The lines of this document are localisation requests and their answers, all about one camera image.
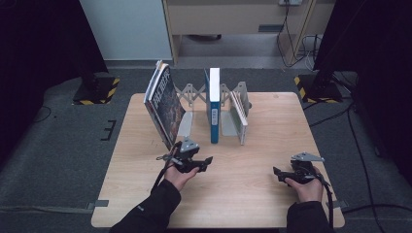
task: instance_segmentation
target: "book spine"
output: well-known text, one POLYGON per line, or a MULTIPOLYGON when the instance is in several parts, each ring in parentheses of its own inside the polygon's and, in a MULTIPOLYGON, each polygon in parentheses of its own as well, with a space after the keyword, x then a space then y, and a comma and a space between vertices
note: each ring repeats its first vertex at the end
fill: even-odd
POLYGON ((211 68, 209 77, 210 93, 210 142, 216 144, 219 141, 219 124, 221 117, 221 69, 211 68))
POLYGON ((163 69, 160 70, 160 72, 157 74, 157 79, 154 82, 153 86, 153 92, 151 96, 149 97, 149 103, 151 104, 152 111, 154 113, 154 118, 157 124, 160 126, 161 131, 163 132, 164 137, 166 138, 165 144, 166 147, 167 145, 173 145, 173 141, 170 138, 170 132, 166 129, 164 125, 164 120, 160 116, 159 113, 159 105, 160 105, 160 100, 162 99, 163 96, 163 90, 168 83, 170 79, 170 69, 167 64, 163 65, 163 69))
POLYGON ((210 142, 219 141, 219 121, 221 115, 221 102, 210 102, 210 142))
POLYGON ((154 122, 154 126, 157 129, 158 134, 160 135, 161 141, 163 141, 164 145, 171 150, 172 145, 170 144, 168 138, 166 137, 166 133, 163 130, 163 127, 160 125, 160 122, 155 114, 154 108, 150 102, 145 103, 146 109, 149 112, 149 115, 152 118, 152 121, 154 122))

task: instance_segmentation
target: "gray carpet floor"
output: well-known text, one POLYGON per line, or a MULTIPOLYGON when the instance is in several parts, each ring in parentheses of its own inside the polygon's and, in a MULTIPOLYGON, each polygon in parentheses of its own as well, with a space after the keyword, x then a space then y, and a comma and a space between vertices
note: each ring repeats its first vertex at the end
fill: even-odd
MULTIPOLYGON (((27 207, 74 208, 81 212, 98 198, 129 99, 132 94, 146 90, 153 69, 112 69, 110 72, 120 77, 110 104, 72 105, 80 79, 54 86, 45 93, 45 107, 39 111, 0 174, 0 207, 3 210, 0 229, 3 232, 108 232, 108 229, 91 226, 91 213, 58 214, 27 207), (109 120, 115 120, 116 126, 111 139, 102 141, 108 136, 105 128, 112 126, 109 120)), ((222 83, 229 88, 245 81, 249 91, 297 93, 293 78, 303 73, 308 71, 222 69, 221 77, 222 83)), ((193 83, 195 87, 203 85, 202 69, 172 69, 172 77, 179 88, 186 83, 193 83)), ((344 89, 341 92, 349 96, 344 89)), ((317 104, 305 110, 305 114, 311 124, 345 110, 351 103, 351 99, 345 99, 337 104, 317 104)), ((302 108, 308 106, 310 104, 302 103, 302 108)), ((411 186, 389 158, 375 155, 359 116, 350 111, 350 117, 374 202, 412 208, 411 186)), ((365 172, 347 115, 325 121, 311 130, 321 156, 326 159, 325 166, 337 198, 346 201, 348 209, 369 205, 365 172)), ((376 208, 376 212, 386 232, 412 232, 411 212, 398 208, 376 208)), ((345 219, 345 226, 336 232, 379 232, 370 208, 346 214, 345 219)))

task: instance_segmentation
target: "dark curtain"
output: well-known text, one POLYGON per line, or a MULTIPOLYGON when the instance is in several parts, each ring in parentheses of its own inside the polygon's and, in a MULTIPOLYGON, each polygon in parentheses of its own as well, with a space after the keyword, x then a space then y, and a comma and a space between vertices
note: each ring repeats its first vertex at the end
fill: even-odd
POLYGON ((79 1, 0 0, 1 164, 42 107, 45 91, 79 77, 79 65, 107 72, 79 1))
POLYGON ((337 0, 315 68, 358 73, 352 96, 377 153, 412 185, 411 40, 410 1, 337 0))

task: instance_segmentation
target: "bookend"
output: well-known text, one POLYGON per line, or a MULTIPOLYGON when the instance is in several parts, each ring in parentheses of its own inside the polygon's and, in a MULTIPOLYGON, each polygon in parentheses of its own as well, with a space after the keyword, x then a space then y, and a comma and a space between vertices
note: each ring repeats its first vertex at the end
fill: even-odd
MULTIPOLYGON (((200 98, 203 102, 206 103, 205 96, 202 93, 205 90, 205 85, 202 85, 198 90, 194 88, 192 83, 188 83, 183 90, 180 90, 178 87, 176 88, 176 92, 178 92, 179 98, 184 98, 188 101, 189 107, 191 107, 191 111, 186 111, 181 126, 179 127, 179 136, 189 136, 191 130, 191 122, 193 118, 193 109, 194 109, 194 100, 200 98)), ((226 86, 226 84, 221 84, 221 106, 225 106, 225 102, 230 98, 230 89, 226 86)), ((249 102, 248 98, 248 89, 246 87, 245 82, 239 82, 238 85, 232 90, 235 92, 239 92, 243 107, 245 110, 245 115, 249 114, 249 109, 252 108, 252 104, 249 102)), ((221 111, 221 119, 222 119, 222 133, 224 136, 236 136, 237 131, 234 125, 233 120, 231 119, 228 111, 221 111)))

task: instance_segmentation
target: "white panel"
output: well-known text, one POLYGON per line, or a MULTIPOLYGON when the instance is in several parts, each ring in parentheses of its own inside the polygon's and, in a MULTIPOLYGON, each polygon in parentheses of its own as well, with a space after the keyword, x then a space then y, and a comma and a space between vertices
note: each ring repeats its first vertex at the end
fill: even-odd
POLYGON ((161 0, 80 0, 105 60, 172 59, 161 0))

